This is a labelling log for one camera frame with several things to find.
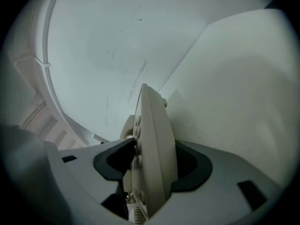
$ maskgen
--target scratch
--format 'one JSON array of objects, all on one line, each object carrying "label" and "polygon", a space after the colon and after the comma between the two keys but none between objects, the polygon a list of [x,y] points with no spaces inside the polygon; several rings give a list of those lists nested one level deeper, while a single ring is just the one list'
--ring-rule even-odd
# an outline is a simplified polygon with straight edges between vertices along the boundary
[{"label": "scratch", "polygon": [[123,88],[123,84],[124,84],[124,81],[125,81],[126,74],[127,74],[127,71],[125,72],[125,74],[124,74],[124,76],[123,76],[123,79],[122,79],[122,84],[121,84],[121,87],[122,87],[122,88]]},{"label": "scratch", "polygon": [[123,96],[123,93],[125,92],[125,89],[122,91],[121,95],[120,95],[120,98],[119,98],[119,103],[120,101],[122,100],[122,96]]},{"label": "scratch", "polygon": [[141,67],[139,73],[137,74],[137,76],[136,76],[136,78],[135,78],[135,82],[133,83],[132,89],[130,90],[130,95],[129,95],[129,98],[128,98],[128,104],[129,104],[129,101],[130,101],[130,99],[131,99],[131,97],[132,97],[134,88],[136,87],[136,82],[137,82],[137,80],[139,79],[139,77],[141,76],[143,70],[144,70],[144,69],[146,68],[146,66],[148,65],[148,63],[149,63],[149,62],[148,62],[147,60],[144,60],[144,63],[143,63],[143,65],[142,65],[142,67]]},{"label": "scratch", "polygon": [[142,76],[143,78],[145,77],[146,73],[148,72],[149,68],[147,68],[146,72],[144,73],[144,75]]},{"label": "scratch", "polygon": [[107,98],[106,98],[106,108],[109,108],[108,98],[109,98],[109,95],[108,95]]},{"label": "scratch", "polygon": [[112,52],[112,59],[113,59],[113,57],[114,57],[114,54],[115,54],[115,52],[116,52],[116,48],[113,50],[113,52]]},{"label": "scratch", "polygon": [[131,99],[132,94],[133,94],[133,89],[130,89],[130,95],[129,95],[128,103],[127,103],[127,104],[129,104],[129,101],[130,101],[130,99]]},{"label": "scratch", "polygon": [[131,20],[135,17],[137,11],[140,9],[141,5],[137,8],[137,10],[135,11],[135,13],[133,14],[133,16],[131,17]]},{"label": "scratch", "polygon": [[121,65],[122,65],[122,61],[123,61],[123,60],[121,60],[121,62],[120,62],[119,69],[120,69],[120,67],[121,67]]}]

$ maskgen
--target white panel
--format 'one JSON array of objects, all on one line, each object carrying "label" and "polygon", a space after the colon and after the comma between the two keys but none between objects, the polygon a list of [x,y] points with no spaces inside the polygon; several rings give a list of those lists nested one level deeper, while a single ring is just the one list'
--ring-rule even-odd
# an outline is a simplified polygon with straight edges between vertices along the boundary
[{"label": "white panel", "polygon": [[54,144],[56,145],[56,147],[58,148],[61,141],[64,139],[64,137],[67,135],[67,132],[65,130],[62,130],[60,132],[60,134],[57,136],[57,138],[54,140]]},{"label": "white panel", "polygon": [[35,134],[40,134],[43,131],[44,126],[53,119],[50,111],[47,107],[44,107],[27,126],[26,130]]},{"label": "white panel", "polygon": [[79,142],[76,142],[72,147],[72,149],[76,149],[76,148],[83,148],[83,146]]},{"label": "white panel", "polygon": [[279,10],[211,24],[159,92],[175,138],[240,155],[285,186],[299,156],[299,64]]},{"label": "white panel", "polygon": [[23,118],[20,121],[20,124],[23,129],[26,129],[27,125],[30,124],[31,119],[33,118],[31,116],[33,116],[34,113],[38,113],[38,106],[33,101],[31,101],[27,106],[27,111],[24,112]]},{"label": "white panel", "polygon": [[71,134],[74,138],[81,141],[80,137],[74,132],[70,124],[66,121],[64,113],[61,110],[60,104],[56,98],[56,94],[53,89],[49,68],[44,67],[44,64],[36,57],[32,60],[34,72],[36,75],[37,83],[41,93],[44,96],[47,107],[49,108],[53,117],[64,124],[64,129]]},{"label": "white panel", "polygon": [[61,143],[58,145],[58,150],[70,149],[73,147],[75,142],[76,141],[69,134],[66,134]]},{"label": "white panel", "polygon": [[6,52],[0,54],[0,123],[22,125],[35,91],[13,66]]},{"label": "white panel", "polygon": [[52,130],[56,123],[57,120],[54,117],[51,117],[51,119],[46,124],[40,124],[40,126],[43,127],[43,130],[38,134],[39,139],[44,141],[46,136]]},{"label": "white panel", "polygon": [[48,32],[49,23],[56,0],[35,0],[38,4],[32,25],[31,54],[42,63],[48,63]]},{"label": "white panel", "polygon": [[48,59],[63,111],[116,140],[142,83],[160,90],[209,23],[260,8],[258,0],[57,0]]},{"label": "white panel", "polygon": [[46,138],[45,138],[45,141],[48,141],[48,142],[52,142],[54,143],[55,140],[58,138],[58,136],[60,135],[60,133],[62,132],[62,126],[60,125],[60,123],[56,123],[51,131],[47,134]]},{"label": "white panel", "polygon": [[33,3],[28,3],[15,21],[14,59],[30,56],[30,30],[33,18]]},{"label": "white panel", "polygon": [[27,57],[19,61],[16,65],[22,77],[30,84],[30,86],[38,91],[37,81],[35,79],[31,57]]}]

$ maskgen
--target black rectangular slot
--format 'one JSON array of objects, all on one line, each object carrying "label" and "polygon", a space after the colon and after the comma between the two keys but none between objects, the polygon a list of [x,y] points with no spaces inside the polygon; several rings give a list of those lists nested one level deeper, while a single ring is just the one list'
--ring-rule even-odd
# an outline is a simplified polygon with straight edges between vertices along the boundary
[{"label": "black rectangular slot", "polygon": [[265,196],[252,181],[247,180],[244,182],[239,182],[238,186],[253,211],[258,209],[267,201]]},{"label": "black rectangular slot", "polygon": [[73,161],[75,159],[77,159],[77,157],[75,157],[73,155],[62,158],[62,160],[64,161],[64,163],[71,162],[71,161]]}]

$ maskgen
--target white curved wall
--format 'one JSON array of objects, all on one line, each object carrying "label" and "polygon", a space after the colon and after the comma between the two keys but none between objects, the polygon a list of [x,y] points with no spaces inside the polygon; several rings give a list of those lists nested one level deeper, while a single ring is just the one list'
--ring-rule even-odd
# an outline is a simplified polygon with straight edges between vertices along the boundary
[{"label": "white curved wall", "polygon": [[[31,0],[30,3],[32,1],[35,1],[36,7],[33,10],[33,19],[30,19],[30,22],[32,22],[29,27],[31,35],[26,42],[31,45],[29,48],[30,62],[32,62],[31,66],[33,66],[33,74],[36,77],[39,90],[45,98],[52,116],[64,125],[68,133],[86,145],[99,144],[98,141],[92,139],[94,134],[91,131],[76,123],[64,113],[53,88],[50,74],[51,64],[48,62],[48,32],[56,0]],[[24,14],[24,12],[27,12],[27,9],[23,9],[21,14]]]},{"label": "white curved wall", "polygon": [[[45,16],[39,16],[43,14],[39,13],[39,9],[40,4],[45,2],[47,1],[30,0],[25,5],[12,24],[3,44],[0,54],[2,91],[0,123],[20,126],[35,133],[41,140],[55,143],[60,150],[83,147],[86,144],[77,136],[78,132],[74,133],[68,125],[72,120],[64,122],[59,114],[54,113],[53,109],[49,109],[45,104],[44,96],[49,95],[44,90],[45,81],[41,81],[43,76],[34,71],[36,60],[32,55],[43,59],[43,53],[39,51],[44,48],[42,46],[44,36],[40,36],[40,30],[35,25],[38,19],[39,25],[44,27]],[[53,99],[49,100],[49,97],[46,100],[51,107]]]},{"label": "white curved wall", "polygon": [[63,111],[107,140],[160,90],[208,24],[270,0],[57,0],[48,59]]}]

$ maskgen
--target smudge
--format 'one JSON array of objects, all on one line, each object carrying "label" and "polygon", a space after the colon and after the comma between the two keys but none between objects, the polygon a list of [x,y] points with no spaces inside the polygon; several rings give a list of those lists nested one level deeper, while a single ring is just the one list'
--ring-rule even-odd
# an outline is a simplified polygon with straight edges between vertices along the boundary
[{"label": "smudge", "polygon": [[120,69],[120,67],[121,67],[121,65],[122,65],[122,61],[123,61],[123,60],[121,60],[121,62],[120,62],[119,69]]},{"label": "smudge", "polygon": [[106,108],[109,108],[108,98],[109,98],[109,95],[108,95],[107,98],[106,98]]},{"label": "smudge", "polygon": [[137,8],[137,10],[135,11],[135,13],[133,14],[133,16],[131,17],[131,20],[135,17],[137,11],[140,9],[141,5]]}]

